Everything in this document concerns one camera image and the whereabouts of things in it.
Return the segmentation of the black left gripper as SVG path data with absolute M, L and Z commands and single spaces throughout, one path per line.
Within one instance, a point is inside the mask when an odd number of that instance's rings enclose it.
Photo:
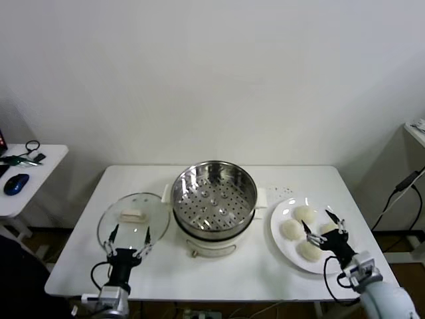
M 147 228 L 144 245 L 137 252 L 135 249 L 116 249 L 115 239 L 119 225 L 110 233 L 108 240 L 104 241 L 104 250 L 110 257 L 107 262 L 112 266 L 112 271 L 106 286 L 129 286 L 131 270 L 141 264 L 141 258 L 145 258 L 152 250 L 150 228 Z

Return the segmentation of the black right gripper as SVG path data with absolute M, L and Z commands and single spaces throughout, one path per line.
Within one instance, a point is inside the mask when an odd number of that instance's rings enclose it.
M 348 244 L 349 234 L 345 227 L 345 220 L 338 218 L 336 214 L 329 211 L 328 209 L 326 209 L 325 212 L 338 226 L 338 230 L 334 229 L 323 234 L 322 236 L 316 235 L 311 232 L 310 228 L 307 226 L 304 220 L 302 220 L 301 223 L 306 233 L 307 242 L 311 243 L 312 245 L 319 245 L 319 248 L 322 251 L 331 251 L 337 258 L 340 267 L 345 268 L 356 255 L 356 252 Z

